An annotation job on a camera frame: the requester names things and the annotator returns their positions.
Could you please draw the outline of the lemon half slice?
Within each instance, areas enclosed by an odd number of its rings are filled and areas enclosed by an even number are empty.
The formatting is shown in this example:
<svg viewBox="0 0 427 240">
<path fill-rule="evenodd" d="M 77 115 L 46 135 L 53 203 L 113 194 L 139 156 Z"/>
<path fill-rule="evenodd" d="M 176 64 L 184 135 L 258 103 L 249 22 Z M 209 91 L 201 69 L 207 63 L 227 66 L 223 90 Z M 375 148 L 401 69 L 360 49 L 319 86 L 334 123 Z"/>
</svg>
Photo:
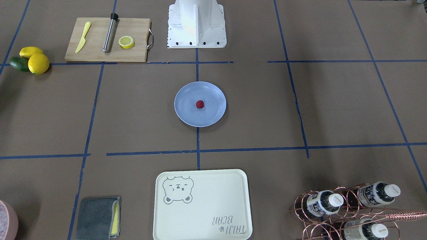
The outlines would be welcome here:
<svg viewBox="0 0 427 240">
<path fill-rule="evenodd" d="M 134 38 L 131 36 L 122 36 L 118 41 L 123 49 L 130 49 L 135 46 Z"/>
</svg>

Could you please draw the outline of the pink bowl with ice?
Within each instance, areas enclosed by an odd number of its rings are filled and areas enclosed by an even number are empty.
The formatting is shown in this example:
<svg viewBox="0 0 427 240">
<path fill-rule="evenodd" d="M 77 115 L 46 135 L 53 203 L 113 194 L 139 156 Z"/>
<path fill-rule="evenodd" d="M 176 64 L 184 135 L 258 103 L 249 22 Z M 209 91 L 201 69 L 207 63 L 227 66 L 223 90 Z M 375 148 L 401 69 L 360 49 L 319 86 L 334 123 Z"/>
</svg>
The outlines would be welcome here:
<svg viewBox="0 0 427 240">
<path fill-rule="evenodd" d="M 18 230 L 18 217 L 14 208 L 6 203 L 0 201 L 0 239 L 1 240 L 15 240 Z"/>
</svg>

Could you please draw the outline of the blue plate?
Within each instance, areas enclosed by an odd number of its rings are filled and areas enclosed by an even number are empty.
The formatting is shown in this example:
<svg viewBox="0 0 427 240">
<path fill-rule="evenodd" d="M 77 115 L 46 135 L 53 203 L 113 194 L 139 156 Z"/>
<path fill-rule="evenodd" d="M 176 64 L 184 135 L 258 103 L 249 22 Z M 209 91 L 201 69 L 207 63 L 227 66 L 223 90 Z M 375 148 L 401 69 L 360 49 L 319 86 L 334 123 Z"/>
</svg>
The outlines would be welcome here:
<svg viewBox="0 0 427 240">
<path fill-rule="evenodd" d="M 204 108 L 198 109 L 195 103 L 204 101 Z M 207 127 L 218 122 L 226 111 L 226 96 L 212 83 L 191 82 L 183 86 L 175 96 L 174 108 L 184 123 L 193 127 Z"/>
</svg>

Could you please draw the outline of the red strawberry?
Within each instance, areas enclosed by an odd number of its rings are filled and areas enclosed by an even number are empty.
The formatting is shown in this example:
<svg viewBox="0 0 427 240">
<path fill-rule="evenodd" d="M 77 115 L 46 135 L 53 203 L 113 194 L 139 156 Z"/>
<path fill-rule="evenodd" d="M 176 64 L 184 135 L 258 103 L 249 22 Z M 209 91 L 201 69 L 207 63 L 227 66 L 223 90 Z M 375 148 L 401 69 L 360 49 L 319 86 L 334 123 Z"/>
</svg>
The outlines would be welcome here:
<svg viewBox="0 0 427 240">
<path fill-rule="evenodd" d="M 198 109 L 202 109 L 202 108 L 204 108 L 204 106 L 205 106 L 204 101 L 202 101 L 202 100 L 198 100 L 198 101 L 195 103 L 195 106 L 196 106 L 196 108 L 198 108 Z"/>
</svg>

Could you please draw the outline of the yellow plastic knife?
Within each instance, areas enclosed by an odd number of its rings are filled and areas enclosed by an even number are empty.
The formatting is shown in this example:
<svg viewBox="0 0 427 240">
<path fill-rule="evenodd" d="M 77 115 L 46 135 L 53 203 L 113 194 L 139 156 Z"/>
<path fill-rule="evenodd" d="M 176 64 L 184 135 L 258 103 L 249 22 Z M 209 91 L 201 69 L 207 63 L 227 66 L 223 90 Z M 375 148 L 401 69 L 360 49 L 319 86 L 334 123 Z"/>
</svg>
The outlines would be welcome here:
<svg viewBox="0 0 427 240">
<path fill-rule="evenodd" d="M 86 43 L 86 36 L 87 36 L 87 33 L 89 32 L 90 27 L 91 27 L 91 23 L 90 22 L 86 22 L 85 25 L 84 25 L 83 32 L 81 34 L 81 38 L 80 38 L 79 44 L 76 47 L 75 53 L 79 53 L 81 51 L 81 49 L 84 47 L 84 45 Z"/>
</svg>

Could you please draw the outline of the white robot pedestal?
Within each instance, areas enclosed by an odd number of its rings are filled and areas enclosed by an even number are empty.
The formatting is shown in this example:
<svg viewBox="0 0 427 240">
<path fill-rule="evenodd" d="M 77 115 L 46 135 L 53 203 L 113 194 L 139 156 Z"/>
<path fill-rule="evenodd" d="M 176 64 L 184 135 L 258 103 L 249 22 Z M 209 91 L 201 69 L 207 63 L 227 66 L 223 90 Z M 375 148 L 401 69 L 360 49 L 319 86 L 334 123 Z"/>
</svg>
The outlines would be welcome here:
<svg viewBox="0 0 427 240">
<path fill-rule="evenodd" d="M 225 48 L 223 5 L 216 0 L 176 0 L 168 10 L 167 48 Z"/>
</svg>

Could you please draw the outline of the cream bear tray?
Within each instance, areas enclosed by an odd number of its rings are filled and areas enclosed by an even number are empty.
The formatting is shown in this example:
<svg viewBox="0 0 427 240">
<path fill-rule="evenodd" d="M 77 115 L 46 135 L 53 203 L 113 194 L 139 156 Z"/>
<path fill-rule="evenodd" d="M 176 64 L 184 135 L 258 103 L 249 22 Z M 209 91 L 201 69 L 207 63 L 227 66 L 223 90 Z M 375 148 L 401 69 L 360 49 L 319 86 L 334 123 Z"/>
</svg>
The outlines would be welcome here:
<svg viewBox="0 0 427 240">
<path fill-rule="evenodd" d="M 252 232 L 243 170 L 169 171 L 157 176 L 155 240 L 247 240 Z"/>
</svg>

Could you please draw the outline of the yellow lemon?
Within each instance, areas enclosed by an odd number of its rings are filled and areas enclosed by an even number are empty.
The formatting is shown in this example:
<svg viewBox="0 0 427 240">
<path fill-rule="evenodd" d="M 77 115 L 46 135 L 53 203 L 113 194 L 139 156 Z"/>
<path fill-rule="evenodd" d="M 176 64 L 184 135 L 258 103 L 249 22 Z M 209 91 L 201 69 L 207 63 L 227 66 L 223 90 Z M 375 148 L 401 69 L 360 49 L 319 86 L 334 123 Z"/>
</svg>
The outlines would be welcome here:
<svg viewBox="0 0 427 240">
<path fill-rule="evenodd" d="M 35 75 L 45 73 L 50 66 L 49 59 L 46 55 L 37 53 L 32 55 L 28 60 L 28 69 Z"/>
<path fill-rule="evenodd" d="M 23 58 L 29 59 L 35 54 L 44 54 L 43 50 L 35 46 L 24 47 L 20 50 L 19 55 Z"/>
</svg>

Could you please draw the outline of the steel cylinder black cap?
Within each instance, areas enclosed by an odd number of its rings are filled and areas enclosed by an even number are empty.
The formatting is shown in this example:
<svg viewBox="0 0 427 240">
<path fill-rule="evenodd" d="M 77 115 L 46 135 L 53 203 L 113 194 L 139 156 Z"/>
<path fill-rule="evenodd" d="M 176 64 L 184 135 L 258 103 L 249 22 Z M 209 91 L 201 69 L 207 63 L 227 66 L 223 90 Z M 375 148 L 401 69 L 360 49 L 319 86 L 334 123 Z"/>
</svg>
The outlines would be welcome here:
<svg viewBox="0 0 427 240">
<path fill-rule="evenodd" d="M 110 53 L 112 49 L 113 38 L 116 33 L 117 25 L 118 25 L 118 14 L 111 13 L 109 28 L 108 28 L 105 43 L 103 46 L 104 53 Z"/>
</svg>

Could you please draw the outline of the tea bottle white cap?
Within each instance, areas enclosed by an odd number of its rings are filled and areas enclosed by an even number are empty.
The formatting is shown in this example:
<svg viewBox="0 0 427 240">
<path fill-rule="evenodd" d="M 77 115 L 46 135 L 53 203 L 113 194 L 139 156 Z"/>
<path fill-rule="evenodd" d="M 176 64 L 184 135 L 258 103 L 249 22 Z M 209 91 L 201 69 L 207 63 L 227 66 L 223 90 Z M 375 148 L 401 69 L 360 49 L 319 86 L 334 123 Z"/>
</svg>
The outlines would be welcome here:
<svg viewBox="0 0 427 240">
<path fill-rule="evenodd" d="M 361 205 L 368 208 L 375 208 L 393 203 L 395 198 L 400 194 L 401 189 L 398 185 L 378 181 L 360 187 L 357 191 L 357 199 Z"/>
</svg>

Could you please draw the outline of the green lime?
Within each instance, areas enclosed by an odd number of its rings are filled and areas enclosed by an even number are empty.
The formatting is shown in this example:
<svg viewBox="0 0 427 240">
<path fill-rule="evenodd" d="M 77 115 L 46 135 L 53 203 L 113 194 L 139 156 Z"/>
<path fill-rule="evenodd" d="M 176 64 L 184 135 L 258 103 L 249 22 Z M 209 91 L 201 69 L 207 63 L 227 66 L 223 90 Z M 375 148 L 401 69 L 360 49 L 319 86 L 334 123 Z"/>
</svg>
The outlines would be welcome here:
<svg viewBox="0 0 427 240">
<path fill-rule="evenodd" d="M 15 70 L 21 72 L 29 72 L 28 59 L 23 57 L 12 57 L 9 59 L 9 64 Z"/>
</svg>

